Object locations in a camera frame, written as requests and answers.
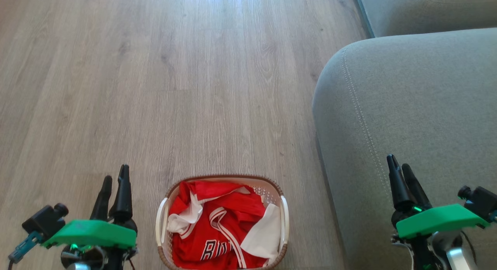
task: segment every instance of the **sofa seam stitching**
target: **sofa seam stitching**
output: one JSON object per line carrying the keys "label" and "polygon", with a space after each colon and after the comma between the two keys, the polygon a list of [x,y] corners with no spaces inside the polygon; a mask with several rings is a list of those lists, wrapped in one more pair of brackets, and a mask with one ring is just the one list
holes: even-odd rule
{"label": "sofa seam stitching", "polygon": [[348,91],[350,94],[350,97],[352,99],[352,102],[354,104],[355,108],[355,113],[357,115],[357,118],[359,119],[359,124],[361,125],[362,132],[364,134],[364,138],[366,138],[366,143],[368,144],[369,148],[369,153],[371,154],[371,157],[373,158],[373,163],[375,164],[376,171],[378,173],[378,177],[380,178],[380,181],[383,185],[383,189],[385,194],[387,195],[388,198],[388,192],[387,192],[387,187],[386,187],[386,175],[385,171],[383,170],[383,167],[381,166],[380,159],[378,157],[378,151],[376,150],[376,147],[373,143],[373,139],[371,137],[371,134],[369,132],[369,128],[366,124],[366,120],[364,119],[364,114],[362,113],[362,108],[359,103],[359,98],[357,97],[357,93],[355,92],[354,84],[350,76],[350,72],[348,70],[348,65],[347,65],[347,48],[343,50],[342,56],[341,56],[341,68],[342,68],[342,73],[346,79]]}

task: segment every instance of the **wooden floor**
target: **wooden floor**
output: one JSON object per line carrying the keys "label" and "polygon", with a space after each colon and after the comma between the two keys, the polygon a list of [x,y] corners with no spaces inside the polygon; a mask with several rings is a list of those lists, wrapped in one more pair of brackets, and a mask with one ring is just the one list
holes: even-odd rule
{"label": "wooden floor", "polygon": [[[128,163],[138,270],[165,268],[154,222],[167,188],[210,173],[281,185],[278,269],[342,269],[311,101],[328,59],[364,38],[353,0],[0,0],[3,263],[25,219],[57,202],[88,218]],[[14,269],[62,269],[60,250]]]}

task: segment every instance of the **sofa cushion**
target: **sofa cushion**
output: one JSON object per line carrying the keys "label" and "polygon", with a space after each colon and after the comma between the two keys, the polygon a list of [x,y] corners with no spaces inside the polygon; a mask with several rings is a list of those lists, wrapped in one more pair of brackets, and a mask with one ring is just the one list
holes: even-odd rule
{"label": "sofa cushion", "polygon": [[497,0],[358,0],[375,37],[497,26]]}
{"label": "sofa cushion", "polygon": [[[321,73],[313,114],[352,269],[409,270],[390,245],[386,156],[408,163],[434,206],[463,185],[497,192],[497,28],[363,40]],[[481,270],[497,265],[497,232],[469,229]]]}

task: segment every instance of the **basket rim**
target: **basket rim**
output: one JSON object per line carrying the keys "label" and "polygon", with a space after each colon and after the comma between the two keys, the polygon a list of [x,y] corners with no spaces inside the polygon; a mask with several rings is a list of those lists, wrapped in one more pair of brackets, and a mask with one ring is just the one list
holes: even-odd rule
{"label": "basket rim", "polygon": [[252,175],[252,174],[232,174],[232,173],[222,173],[222,174],[209,174],[209,175],[200,175],[200,176],[193,176],[193,177],[188,177],[183,180],[179,180],[172,187],[167,190],[167,193],[165,194],[165,197],[169,198],[169,196],[172,194],[172,192],[179,187],[179,184],[181,182],[191,182],[191,181],[196,181],[196,180],[209,180],[209,179],[214,179],[214,178],[249,178],[249,179],[254,179],[254,180],[263,180],[272,185],[276,191],[278,192],[279,196],[283,196],[283,191],[281,190],[281,187],[272,179],[260,176],[260,175]]}
{"label": "basket rim", "polygon": [[[196,181],[196,180],[209,180],[209,179],[214,179],[214,178],[250,178],[254,180],[262,180],[265,181],[266,183],[269,183],[272,185],[276,191],[278,192],[279,196],[284,198],[283,191],[281,190],[281,187],[272,179],[267,178],[265,176],[260,176],[260,175],[252,175],[252,174],[238,174],[238,173],[222,173],[222,174],[209,174],[209,175],[200,175],[200,176],[193,176],[189,178],[184,178],[182,180],[177,181],[172,187],[169,188],[167,193],[165,194],[165,198],[169,199],[170,195],[172,192],[179,187],[179,184],[181,182],[191,182],[191,181]],[[279,252],[278,257],[276,258],[273,263],[270,265],[264,266],[264,267],[259,267],[259,268],[251,268],[251,270],[271,270],[275,268],[283,258],[285,257],[286,251],[288,249],[288,242],[284,243],[281,252]],[[166,267],[168,267],[171,270],[185,270],[184,268],[179,268],[176,266],[174,263],[170,263],[164,254],[164,250],[162,246],[158,246],[158,255],[160,257],[160,260],[164,263]]]}

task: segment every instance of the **plastic basket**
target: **plastic basket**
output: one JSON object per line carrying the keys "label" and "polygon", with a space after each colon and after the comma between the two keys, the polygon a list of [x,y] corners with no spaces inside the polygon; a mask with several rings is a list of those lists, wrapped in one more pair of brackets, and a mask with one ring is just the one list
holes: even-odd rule
{"label": "plastic basket", "polygon": [[[257,270],[268,270],[275,268],[284,258],[288,245],[288,236],[290,233],[288,204],[280,187],[273,181],[261,176],[253,175],[209,175],[187,178],[183,181],[191,182],[196,180],[205,180],[211,182],[231,182],[243,185],[249,185],[260,196],[264,196],[266,203],[273,203],[280,208],[281,212],[281,238],[278,247],[278,257],[270,265],[261,268],[252,268]],[[174,264],[172,260],[172,234],[166,230],[169,207],[176,196],[179,194],[179,183],[172,186],[165,198],[158,207],[156,217],[156,241],[158,254],[163,263],[171,270],[184,270]]]}

